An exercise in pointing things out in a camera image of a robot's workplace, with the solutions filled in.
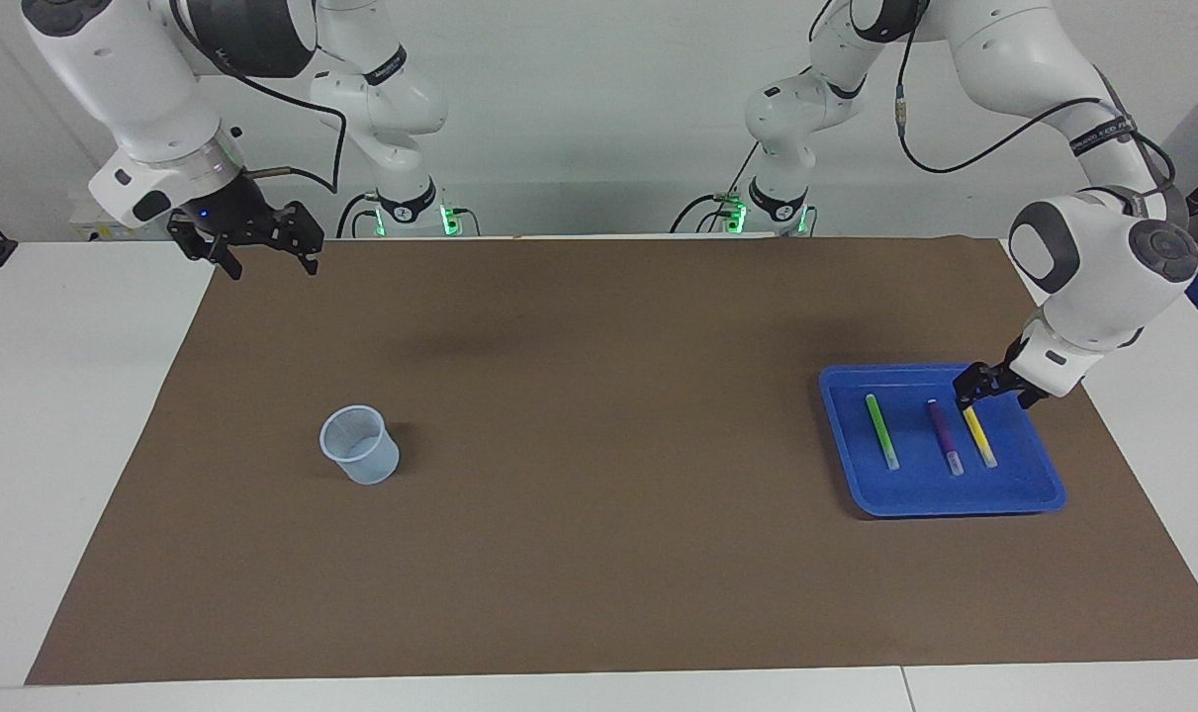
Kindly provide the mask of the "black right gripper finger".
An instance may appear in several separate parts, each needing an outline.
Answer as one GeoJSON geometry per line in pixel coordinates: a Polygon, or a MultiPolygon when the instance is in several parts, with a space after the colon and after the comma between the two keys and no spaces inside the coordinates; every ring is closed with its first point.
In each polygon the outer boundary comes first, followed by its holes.
{"type": "Polygon", "coordinates": [[[232,280],[240,280],[242,266],[237,258],[232,257],[231,247],[230,233],[216,233],[214,237],[207,235],[204,242],[204,258],[207,263],[214,263],[214,266],[226,272],[232,280]]]}
{"type": "Polygon", "coordinates": [[[323,251],[325,233],[305,204],[292,200],[276,209],[274,224],[274,248],[296,257],[308,274],[317,274],[317,255],[323,251]]]}

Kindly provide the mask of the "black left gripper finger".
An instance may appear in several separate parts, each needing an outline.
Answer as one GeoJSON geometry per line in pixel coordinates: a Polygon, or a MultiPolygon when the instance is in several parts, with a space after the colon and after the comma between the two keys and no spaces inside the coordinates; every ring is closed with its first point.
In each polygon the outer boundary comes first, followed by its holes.
{"type": "Polygon", "coordinates": [[[952,379],[952,392],[957,408],[973,408],[998,393],[998,370],[986,362],[973,362],[952,379]]]}

